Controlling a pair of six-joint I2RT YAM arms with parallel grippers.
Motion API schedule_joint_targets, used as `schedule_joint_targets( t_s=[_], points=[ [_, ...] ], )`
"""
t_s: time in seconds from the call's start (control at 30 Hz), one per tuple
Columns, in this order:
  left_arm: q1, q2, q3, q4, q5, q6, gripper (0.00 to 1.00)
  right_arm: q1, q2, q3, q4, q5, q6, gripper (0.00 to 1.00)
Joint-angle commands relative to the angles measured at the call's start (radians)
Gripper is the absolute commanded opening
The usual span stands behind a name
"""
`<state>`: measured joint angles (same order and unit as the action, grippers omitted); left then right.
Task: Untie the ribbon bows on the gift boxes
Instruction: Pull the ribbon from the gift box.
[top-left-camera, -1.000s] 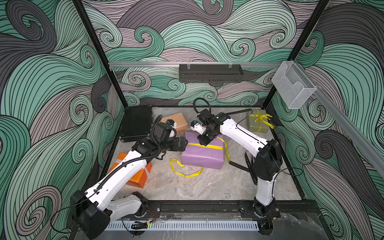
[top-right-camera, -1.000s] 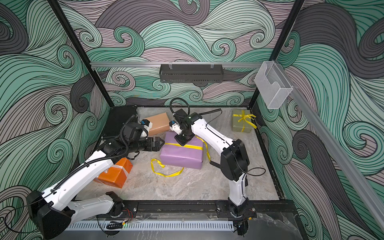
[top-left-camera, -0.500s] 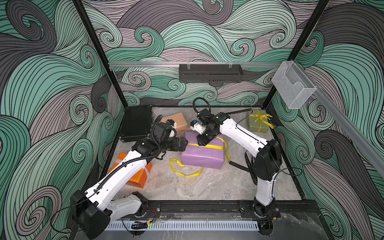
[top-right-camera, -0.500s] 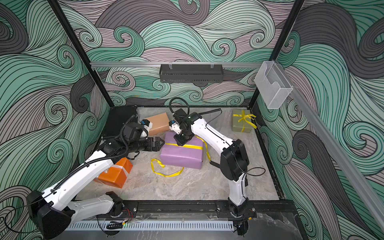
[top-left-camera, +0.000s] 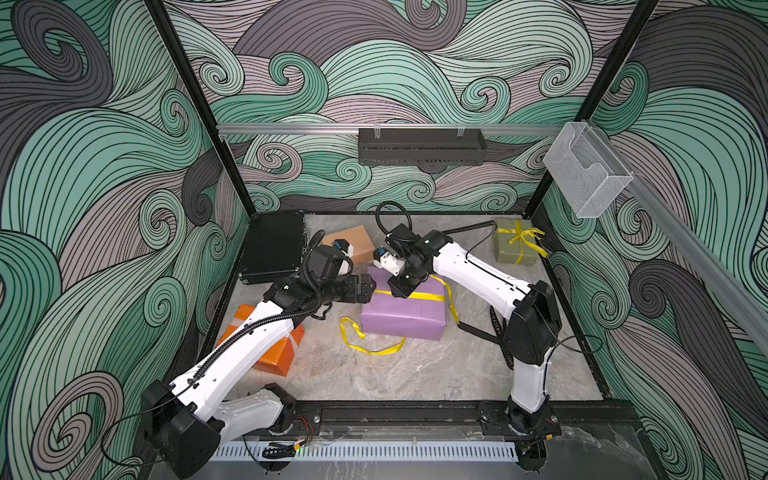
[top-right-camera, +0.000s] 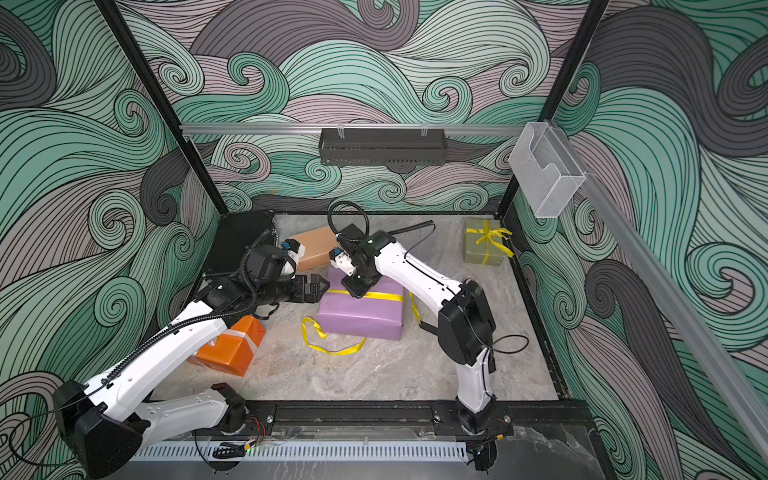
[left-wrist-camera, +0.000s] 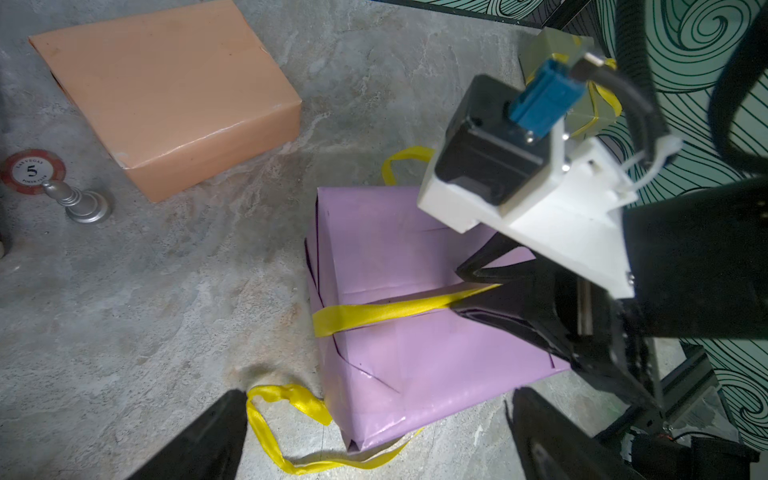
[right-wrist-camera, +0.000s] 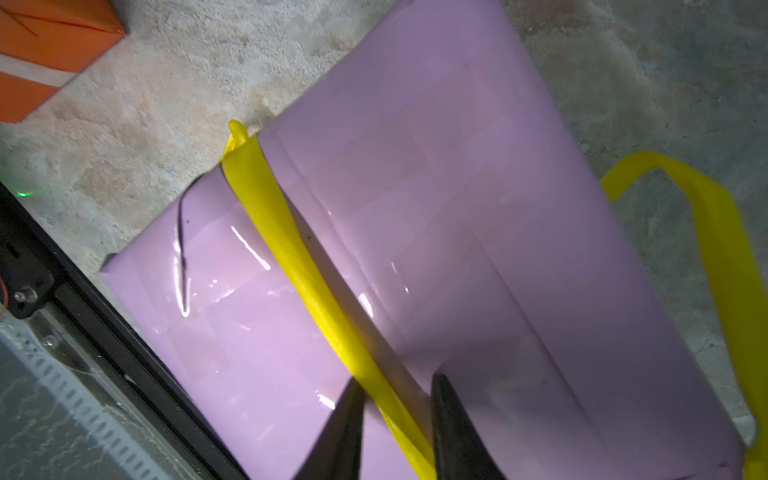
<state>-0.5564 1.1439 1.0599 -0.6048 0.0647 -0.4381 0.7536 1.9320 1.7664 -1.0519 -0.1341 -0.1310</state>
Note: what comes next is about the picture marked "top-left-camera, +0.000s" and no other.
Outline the peach gift box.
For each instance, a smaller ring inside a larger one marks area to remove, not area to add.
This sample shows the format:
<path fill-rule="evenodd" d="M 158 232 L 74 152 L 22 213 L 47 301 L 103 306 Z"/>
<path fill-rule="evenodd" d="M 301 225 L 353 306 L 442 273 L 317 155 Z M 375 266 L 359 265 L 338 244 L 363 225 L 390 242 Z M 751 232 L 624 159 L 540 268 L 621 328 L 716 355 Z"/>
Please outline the peach gift box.
<path fill-rule="evenodd" d="M 355 266 L 366 265 L 373 260 L 375 247 L 365 227 L 358 225 L 338 232 L 327 234 L 323 245 L 331 245 L 335 240 L 345 240 L 352 248 L 350 254 Z"/>

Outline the purple gift box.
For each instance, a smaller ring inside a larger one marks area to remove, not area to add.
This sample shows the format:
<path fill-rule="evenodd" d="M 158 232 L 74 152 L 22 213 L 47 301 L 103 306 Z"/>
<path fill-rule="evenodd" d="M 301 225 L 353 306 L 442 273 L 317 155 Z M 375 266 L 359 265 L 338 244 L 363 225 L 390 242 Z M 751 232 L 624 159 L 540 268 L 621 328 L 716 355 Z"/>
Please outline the purple gift box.
<path fill-rule="evenodd" d="M 388 285 L 389 272 L 370 266 L 367 273 L 377 287 L 371 302 L 361 309 L 359 325 L 364 333 L 441 339 L 449 320 L 449 299 L 446 287 L 439 280 L 429 278 L 408 298 L 397 298 Z"/>

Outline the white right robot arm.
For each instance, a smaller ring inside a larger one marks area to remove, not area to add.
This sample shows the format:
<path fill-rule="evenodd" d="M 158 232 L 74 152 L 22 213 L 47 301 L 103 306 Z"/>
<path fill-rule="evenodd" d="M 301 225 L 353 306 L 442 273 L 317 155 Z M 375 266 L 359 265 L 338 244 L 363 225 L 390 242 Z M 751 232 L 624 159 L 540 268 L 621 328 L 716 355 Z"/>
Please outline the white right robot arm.
<path fill-rule="evenodd" d="M 487 302 L 500 315 L 501 327 L 490 340 L 512 359 L 509 424 L 523 435 L 553 435 L 557 424 L 549 409 L 547 374 L 562 322 L 551 285 L 514 278 L 477 259 L 441 231 L 419 236 L 403 224 L 398 229 L 403 236 L 389 233 L 389 247 L 373 254 L 374 265 L 391 274 L 392 294 L 406 298 L 430 275 L 437 275 Z"/>

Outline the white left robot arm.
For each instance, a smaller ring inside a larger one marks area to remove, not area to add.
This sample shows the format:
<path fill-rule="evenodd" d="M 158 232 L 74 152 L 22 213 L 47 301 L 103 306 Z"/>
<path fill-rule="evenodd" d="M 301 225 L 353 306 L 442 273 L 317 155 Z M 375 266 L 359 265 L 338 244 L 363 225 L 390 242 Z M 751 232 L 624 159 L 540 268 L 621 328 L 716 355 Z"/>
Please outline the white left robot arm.
<path fill-rule="evenodd" d="M 345 275 L 312 288 L 299 275 L 274 282 L 249 317 L 216 349 L 173 381 L 155 381 L 141 398 L 140 429 L 179 479 L 197 473 L 221 443 L 257 429 L 287 429 L 294 398 L 270 384 L 243 399 L 227 394 L 252 366 L 320 307 L 370 302 L 369 274 Z"/>

